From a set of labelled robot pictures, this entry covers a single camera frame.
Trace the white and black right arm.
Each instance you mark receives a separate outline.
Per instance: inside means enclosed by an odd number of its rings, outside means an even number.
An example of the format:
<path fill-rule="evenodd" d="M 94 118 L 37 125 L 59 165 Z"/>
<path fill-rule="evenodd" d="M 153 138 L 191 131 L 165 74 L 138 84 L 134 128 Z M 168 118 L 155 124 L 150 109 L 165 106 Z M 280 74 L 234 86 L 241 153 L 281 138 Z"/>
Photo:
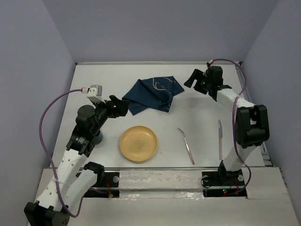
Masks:
<path fill-rule="evenodd" d="M 184 83 L 214 101 L 224 105 L 232 113 L 234 146 L 221 161 L 216 173 L 217 181 L 226 185 L 239 175 L 251 152 L 269 139 L 268 111 L 264 105 L 255 105 L 240 97 L 231 86 L 223 83 L 220 66 L 209 66 L 205 72 L 195 69 Z"/>

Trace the dark blue patterned cloth napkin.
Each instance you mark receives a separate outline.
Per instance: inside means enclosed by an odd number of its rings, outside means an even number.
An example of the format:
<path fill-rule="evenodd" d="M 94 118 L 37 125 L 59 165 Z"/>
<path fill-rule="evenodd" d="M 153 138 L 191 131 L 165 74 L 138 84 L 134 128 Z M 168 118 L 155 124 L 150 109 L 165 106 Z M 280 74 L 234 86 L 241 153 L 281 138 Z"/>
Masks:
<path fill-rule="evenodd" d="M 151 108 L 169 112 L 174 96 L 184 92 L 184 88 L 173 77 L 153 77 L 138 79 L 134 86 L 122 97 L 129 100 L 132 115 Z"/>

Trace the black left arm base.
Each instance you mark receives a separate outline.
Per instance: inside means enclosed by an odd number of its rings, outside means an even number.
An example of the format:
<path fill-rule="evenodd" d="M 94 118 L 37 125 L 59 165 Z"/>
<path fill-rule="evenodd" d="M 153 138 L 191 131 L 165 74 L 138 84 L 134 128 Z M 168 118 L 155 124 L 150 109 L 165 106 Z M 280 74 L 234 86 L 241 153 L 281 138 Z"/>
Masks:
<path fill-rule="evenodd" d="M 119 171 L 106 171 L 98 176 L 96 183 L 85 194 L 85 198 L 119 198 Z"/>

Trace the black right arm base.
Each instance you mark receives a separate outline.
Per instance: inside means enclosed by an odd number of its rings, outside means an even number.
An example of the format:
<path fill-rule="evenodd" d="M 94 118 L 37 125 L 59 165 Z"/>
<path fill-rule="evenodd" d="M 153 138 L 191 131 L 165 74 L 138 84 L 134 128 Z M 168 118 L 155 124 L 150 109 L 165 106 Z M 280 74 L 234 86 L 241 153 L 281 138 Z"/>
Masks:
<path fill-rule="evenodd" d="M 246 189 L 239 192 L 245 186 L 242 170 L 225 179 L 220 177 L 218 171 L 203 171 L 200 183 L 205 198 L 247 197 Z"/>

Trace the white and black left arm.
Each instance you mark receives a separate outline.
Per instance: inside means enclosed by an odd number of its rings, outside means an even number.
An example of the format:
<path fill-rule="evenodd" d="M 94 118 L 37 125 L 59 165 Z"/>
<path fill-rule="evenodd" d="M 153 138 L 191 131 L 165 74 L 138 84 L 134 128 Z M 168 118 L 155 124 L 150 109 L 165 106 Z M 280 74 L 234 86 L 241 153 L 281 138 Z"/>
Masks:
<path fill-rule="evenodd" d="M 84 194 L 104 181 L 104 167 L 86 162 L 98 144 L 101 127 L 108 118 L 126 116 L 130 102 L 114 95 L 110 100 L 91 99 L 77 111 L 76 126 L 66 145 L 58 167 L 53 167 L 53 177 L 35 202 L 28 202 L 24 213 L 32 226 L 66 226 L 78 213 L 71 210 L 81 206 Z"/>

